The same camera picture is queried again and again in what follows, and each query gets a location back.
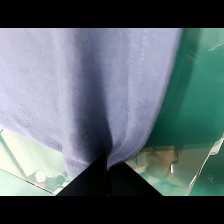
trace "glass panel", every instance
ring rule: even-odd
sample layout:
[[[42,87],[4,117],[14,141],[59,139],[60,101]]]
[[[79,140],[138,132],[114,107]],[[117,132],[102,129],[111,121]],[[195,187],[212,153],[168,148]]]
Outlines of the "glass panel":
[[[184,29],[143,150],[127,161],[163,195],[224,195],[224,29]]]
[[[24,189],[19,191],[20,194],[25,193],[29,185],[35,185],[36,188],[43,188],[45,192],[56,195],[70,182],[62,153],[6,129],[0,134],[0,169],[7,171],[8,175],[12,174],[27,181],[21,180],[26,184],[23,184]],[[0,175],[3,178],[1,182],[7,182],[8,175]]]

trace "garment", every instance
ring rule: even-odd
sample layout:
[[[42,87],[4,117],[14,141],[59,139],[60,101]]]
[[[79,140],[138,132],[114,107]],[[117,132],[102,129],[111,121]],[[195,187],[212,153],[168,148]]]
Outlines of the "garment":
[[[145,144],[179,29],[0,29],[0,127],[62,151],[75,178]]]

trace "blue fabric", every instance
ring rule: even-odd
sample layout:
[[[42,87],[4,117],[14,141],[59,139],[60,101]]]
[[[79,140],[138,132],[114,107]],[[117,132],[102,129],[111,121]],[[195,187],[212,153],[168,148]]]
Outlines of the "blue fabric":
[[[0,126],[62,151],[72,178],[146,142],[179,29],[0,29]]]

